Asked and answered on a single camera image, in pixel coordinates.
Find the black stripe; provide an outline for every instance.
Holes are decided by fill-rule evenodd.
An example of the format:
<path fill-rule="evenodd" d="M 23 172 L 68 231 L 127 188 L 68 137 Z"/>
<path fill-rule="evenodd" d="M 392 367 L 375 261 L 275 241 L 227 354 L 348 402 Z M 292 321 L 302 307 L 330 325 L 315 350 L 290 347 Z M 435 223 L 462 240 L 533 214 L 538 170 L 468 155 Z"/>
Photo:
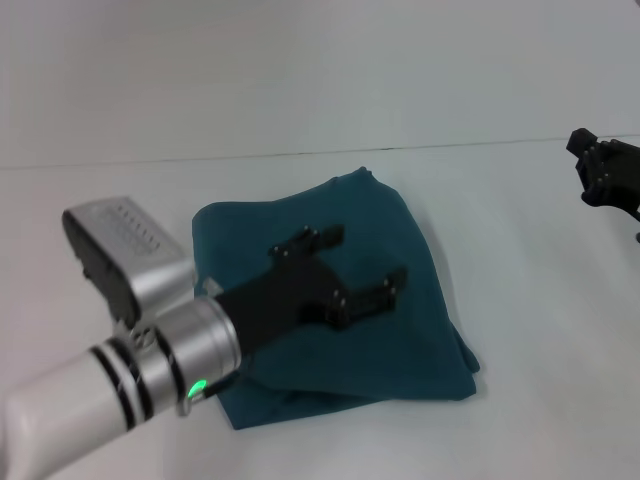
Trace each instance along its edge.
<path fill-rule="evenodd" d="M 144 378 L 142 378 L 136 359 L 131 355 L 131 352 L 129 352 L 129 349 L 121 339 L 113 337 L 110 338 L 107 343 L 111 345 L 120 359 L 122 359 L 129 369 L 129 372 L 131 372 L 131 376 L 136 381 L 136 388 L 138 390 L 140 403 L 142 404 L 144 419 L 149 420 L 153 417 L 153 402 L 151 401 L 151 395 L 149 395 L 147 385 L 144 383 Z"/>
<path fill-rule="evenodd" d="M 156 341 L 158 342 L 158 347 L 160 347 L 160 350 L 164 353 L 164 356 L 167 357 L 167 362 L 169 362 L 169 367 L 173 374 L 173 381 L 176 385 L 176 392 L 178 393 L 178 402 L 181 402 L 187 394 L 184 377 L 182 376 L 176 357 L 173 356 L 169 342 L 167 342 L 167 339 L 164 338 L 164 335 L 162 335 L 162 332 L 158 328 L 156 328 Z"/>
<path fill-rule="evenodd" d="M 92 347 L 89 350 L 93 355 L 98 359 L 104 371 L 107 372 L 111 383 L 113 384 L 113 388 L 116 391 L 116 395 L 118 395 L 118 399 L 120 400 L 120 406 L 122 407 L 122 412 L 124 413 L 124 419 L 127 422 L 127 431 L 131 430 L 136 426 L 135 418 L 133 416 L 133 409 L 131 408 L 131 402 L 129 402 L 129 397 L 127 397 L 127 392 L 124 389 L 124 385 L 118 376 L 118 373 L 113 368 L 113 365 L 109 362 L 107 356 L 102 353 L 102 351 L 98 347 Z"/>

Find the green fabric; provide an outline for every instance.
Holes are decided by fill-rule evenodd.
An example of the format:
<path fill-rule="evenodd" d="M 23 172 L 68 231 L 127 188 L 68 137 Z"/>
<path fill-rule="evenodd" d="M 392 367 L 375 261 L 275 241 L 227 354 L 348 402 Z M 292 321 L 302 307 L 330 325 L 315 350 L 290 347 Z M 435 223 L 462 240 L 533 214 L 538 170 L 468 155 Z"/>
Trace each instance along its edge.
<path fill-rule="evenodd" d="M 219 395 L 236 429 L 476 391 L 479 365 L 449 321 L 427 243 L 400 195 L 365 168 L 274 202 L 203 208 L 193 219 L 198 276 L 233 288 L 270 268 L 267 250 L 302 226 L 336 223 L 345 225 L 344 244 L 320 255 L 348 287 L 404 265 L 407 288 L 394 312 L 342 332 L 307 325 L 256 354 L 246 376 Z"/>

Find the green led light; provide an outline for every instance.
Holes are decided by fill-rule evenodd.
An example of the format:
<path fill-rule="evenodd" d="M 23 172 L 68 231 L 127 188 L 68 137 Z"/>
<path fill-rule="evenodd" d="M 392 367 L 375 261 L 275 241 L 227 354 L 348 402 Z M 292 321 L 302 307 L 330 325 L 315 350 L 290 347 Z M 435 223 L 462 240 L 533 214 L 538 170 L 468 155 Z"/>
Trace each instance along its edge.
<path fill-rule="evenodd" d="M 191 390 L 189 390 L 189 394 L 187 395 L 187 397 L 191 398 L 194 395 L 197 395 L 206 386 L 207 386 L 207 381 L 206 380 L 198 380 L 196 383 L 193 384 L 193 387 L 191 387 Z"/>

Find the folded towel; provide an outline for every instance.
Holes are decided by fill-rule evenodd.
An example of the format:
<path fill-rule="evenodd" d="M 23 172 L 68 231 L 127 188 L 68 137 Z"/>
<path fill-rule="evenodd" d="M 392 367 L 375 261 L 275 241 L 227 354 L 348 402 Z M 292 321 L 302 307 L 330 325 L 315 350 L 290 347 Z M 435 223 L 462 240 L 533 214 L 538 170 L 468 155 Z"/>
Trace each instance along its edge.
<path fill-rule="evenodd" d="M 269 248 L 303 226 L 335 224 L 345 226 L 344 244 L 318 255 L 350 289 L 407 268 L 396 309 L 344 331 L 305 325 L 243 362 L 241 379 L 219 394 L 235 429 L 476 391 L 480 367 L 449 320 L 429 247 L 400 195 L 365 168 L 274 202 L 203 208 L 193 219 L 198 277 L 233 288 L 268 270 Z"/>

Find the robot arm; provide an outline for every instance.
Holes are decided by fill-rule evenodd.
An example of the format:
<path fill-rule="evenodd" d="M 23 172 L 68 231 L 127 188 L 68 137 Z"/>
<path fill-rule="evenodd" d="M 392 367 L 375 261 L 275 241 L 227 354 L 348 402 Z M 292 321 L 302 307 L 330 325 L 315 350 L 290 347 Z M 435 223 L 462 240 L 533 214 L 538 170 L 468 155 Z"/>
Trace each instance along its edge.
<path fill-rule="evenodd" d="M 578 159 L 576 170 L 587 205 L 616 207 L 640 220 L 640 148 L 616 139 L 598 142 L 580 128 L 571 134 L 567 150 Z"/>
<path fill-rule="evenodd" d="M 172 406 L 188 415 L 232 383 L 243 358 L 304 323 L 339 330 L 393 309 L 406 281 L 400 268 L 350 291 L 314 256 L 340 245 L 343 227 L 305 227 L 268 252 L 263 275 L 227 292 L 205 279 L 207 295 L 167 309 L 192 288 L 193 262 L 134 202 L 69 209 L 63 226 L 114 335 L 8 396 L 6 480 L 46 478 Z"/>

